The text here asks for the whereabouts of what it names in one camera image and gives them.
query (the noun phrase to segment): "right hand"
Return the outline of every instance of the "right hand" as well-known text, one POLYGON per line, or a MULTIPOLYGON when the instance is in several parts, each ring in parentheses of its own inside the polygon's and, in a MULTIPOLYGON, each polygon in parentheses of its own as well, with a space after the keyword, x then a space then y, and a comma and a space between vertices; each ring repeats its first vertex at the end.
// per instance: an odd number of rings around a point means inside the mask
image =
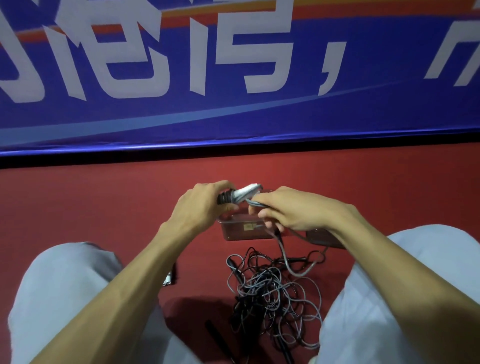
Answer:
POLYGON ((353 205, 285 186, 273 192, 257 194, 252 200, 270 207, 249 206, 249 213, 258 213, 267 227, 275 223, 281 231, 282 226, 298 231, 334 229, 341 216, 358 214, 353 205))

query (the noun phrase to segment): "red floor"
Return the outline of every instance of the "red floor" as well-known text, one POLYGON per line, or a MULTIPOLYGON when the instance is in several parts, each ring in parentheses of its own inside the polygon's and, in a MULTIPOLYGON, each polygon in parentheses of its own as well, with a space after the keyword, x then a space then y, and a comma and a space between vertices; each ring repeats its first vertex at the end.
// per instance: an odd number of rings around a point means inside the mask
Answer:
MULTIPOLYGON (((10 358, 7 315, 37 254, 64 242, 92 241, 128 263, 197 182, 287 185, 355 204, 385 234, 442 223, 478 240, 479 166, 480 144, 463 144, 0 170, 1 363, 10 358)), ((207 318, 231 340, 225 320, 233 297, 226 287, 225 258, 243 254, 251 244, 278 255, 272 241, 226 242, 214 226, 180 257, 178 284, 160 294, 168 324, 206 362, 222 362, 203 327, 207 318)), ((311 248, 287 238, 290 255, 311 248)), ((312 274, 322 290, 324 314, 352 263, 347 252, 331 249, 312 274)), ((309 338, 317 334, 312 329, 309 338)), ((262 363, 282 362, 267 340, 263 347, 270 360, 262 363)), ((294 351, 298 363, 312 355, 294 351)))

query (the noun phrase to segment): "tangled cables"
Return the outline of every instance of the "tangled cables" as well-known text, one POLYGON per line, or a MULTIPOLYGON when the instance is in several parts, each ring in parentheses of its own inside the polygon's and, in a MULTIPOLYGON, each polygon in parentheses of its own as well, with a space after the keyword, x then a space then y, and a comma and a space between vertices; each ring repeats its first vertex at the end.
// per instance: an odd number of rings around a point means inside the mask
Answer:
POLYGON ((260 335, 267 333, 278 350, 283 351, 285 344, 287 347, 301 345, 308 349, 318 349, 320 343, 308 343, 304 340, 304 335, 306 322, 319 320, 322 323, 322 296, 316 283, 305 275, 315 264, 325 261, 327 248, 311 251, 305 257, 287 258, 280 235, 275 234, 275 238, 282 251, 279 258, 272 259, 253 247, 243 257, 232 254, 227 258, 227 265, 232 269, 227 285, 237 299, 230 320, 232 330, 251 337, 249 346, 260 335), (319 259, 311 260, 313 254, 318 254, 319 259), (238 266, 233 257, 241 259, 238 266), (297 269, 291 267, 298 263, 301 266, 297 269), (232 275, 239 282, 236 290, 230 284, 232 275), (302 279, 309 280, 315 286, 318 305, 307 299, 306 292, 299 283, 302 279), (313 308, 313 314, 307 314, 308 306, 313 308))

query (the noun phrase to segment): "wire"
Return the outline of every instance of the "wire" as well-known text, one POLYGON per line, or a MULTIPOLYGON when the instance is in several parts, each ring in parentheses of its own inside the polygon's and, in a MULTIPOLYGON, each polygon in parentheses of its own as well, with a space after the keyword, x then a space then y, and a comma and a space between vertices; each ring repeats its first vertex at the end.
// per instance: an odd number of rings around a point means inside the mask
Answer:
POLYGON ((315 264, 325 261, 325 251, 311 251, 307 256, 287 258, 280 235, 275 236, 279 243, 282 256, 272 259, 250 247, 244 256, 231 254, 227 258, 227 266, 232 270, 227 279, 228 288, 237 296, 231 319, 232 330, 241 332, 246 337, 267 333, 274 346, 280 350, 275 339, 282 340, 289 347, 301 345, 308 349, 318 349, 320 343, 304 340, 305 324, 318 320, 323 323, 320 315, 322 296, 315 282, 305 275, 315 264), (322 259, 311 261, 310 257, 318 253, 322 259), (241 259, 238 267, 230 262, 233 258, 241 259), (292 264, 301 263, 301 267, 293 269, 292 264), (234 289, 230 280, 232 275, 239 281, 234 289), (318 293, 318 305, 307 298, 307 294, 298 282, 310 281, 318 293), (313 314, 307 314, 307 307, 313 308, 313 314), (261 330, 255 333, 252 322, 261 320, 261 330))

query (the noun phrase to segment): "plastic case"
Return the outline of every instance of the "plastic case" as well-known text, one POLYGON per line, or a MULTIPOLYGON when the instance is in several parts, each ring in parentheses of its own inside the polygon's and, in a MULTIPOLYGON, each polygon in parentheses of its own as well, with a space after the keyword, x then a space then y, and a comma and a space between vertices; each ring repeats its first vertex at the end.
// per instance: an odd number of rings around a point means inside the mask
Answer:
POLYGON ((223 237, 227 241, 272 239, 265 229, 261 218, 248 214, 246 203, 240 205, 240 209, 233 213, 221 215, 217 221, 222 227, 223 237))

